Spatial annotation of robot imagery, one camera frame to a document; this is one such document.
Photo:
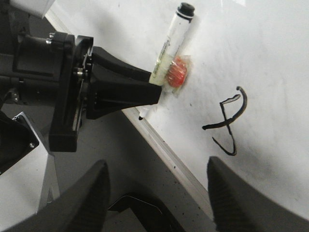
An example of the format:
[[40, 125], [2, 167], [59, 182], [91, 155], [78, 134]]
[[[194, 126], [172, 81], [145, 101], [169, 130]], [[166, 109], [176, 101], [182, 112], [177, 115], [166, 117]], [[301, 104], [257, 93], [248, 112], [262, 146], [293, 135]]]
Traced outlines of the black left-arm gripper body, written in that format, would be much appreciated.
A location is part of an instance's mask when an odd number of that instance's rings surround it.
[[85, 63], [93, 37], [54, 32], [49, 38], [18, 34], [13, 86], [26, 104], [53, 104], [49, 147], [75, 152], [82, 110]]

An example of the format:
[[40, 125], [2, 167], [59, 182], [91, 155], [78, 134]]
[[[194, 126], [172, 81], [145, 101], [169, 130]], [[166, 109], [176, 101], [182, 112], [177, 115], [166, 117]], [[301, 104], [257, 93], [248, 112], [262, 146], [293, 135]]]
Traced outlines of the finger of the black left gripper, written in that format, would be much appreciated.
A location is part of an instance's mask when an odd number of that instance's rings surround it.
[[99, 66], [114, 73], [128, 78], [133, 78], [138, 81], [149, 82], [151, 75], [150, 72], [125, 63], [124, 61], [108, 53], [102, 47], [93, 47], [92, 60]]
[[157, 104], [160, 95], [160, 86], [112, 72], [94, 72], [88, 87], [86, 118], [98, 119], [119, 110]]

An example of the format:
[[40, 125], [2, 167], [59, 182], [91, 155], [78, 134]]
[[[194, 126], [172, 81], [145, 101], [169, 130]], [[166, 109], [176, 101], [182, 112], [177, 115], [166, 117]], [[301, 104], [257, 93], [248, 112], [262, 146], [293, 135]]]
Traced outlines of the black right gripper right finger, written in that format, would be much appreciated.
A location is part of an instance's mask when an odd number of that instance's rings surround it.
[[255, 190], [218, 157], [207, 165], [208, 192], [219, 232], [307, 232], [309, 221]]

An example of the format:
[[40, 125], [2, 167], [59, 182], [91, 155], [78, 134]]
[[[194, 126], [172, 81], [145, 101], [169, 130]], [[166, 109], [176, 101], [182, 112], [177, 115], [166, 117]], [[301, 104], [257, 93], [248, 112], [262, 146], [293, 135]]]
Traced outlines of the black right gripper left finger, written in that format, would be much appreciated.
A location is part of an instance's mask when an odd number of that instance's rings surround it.
[[106, 161], [99, 160], [69, 189], [7, 232], [100, 232], [110, 200]]

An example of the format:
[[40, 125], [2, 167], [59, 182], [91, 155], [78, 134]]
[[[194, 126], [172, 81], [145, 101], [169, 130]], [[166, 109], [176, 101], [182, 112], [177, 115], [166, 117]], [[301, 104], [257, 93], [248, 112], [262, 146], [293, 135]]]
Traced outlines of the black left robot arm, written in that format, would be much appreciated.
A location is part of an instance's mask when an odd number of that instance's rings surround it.
[[0, 3], [0, 89], [2, 102], [51, 104], [49, 147], [75, 152], [82, 113], [97, 119], [135, 106], [158, 103], [162, 88], [148, 71], [94, 46], [93, 37], [55, 31], [30, 34], [29, 18], [43, 18], [51, 0]]

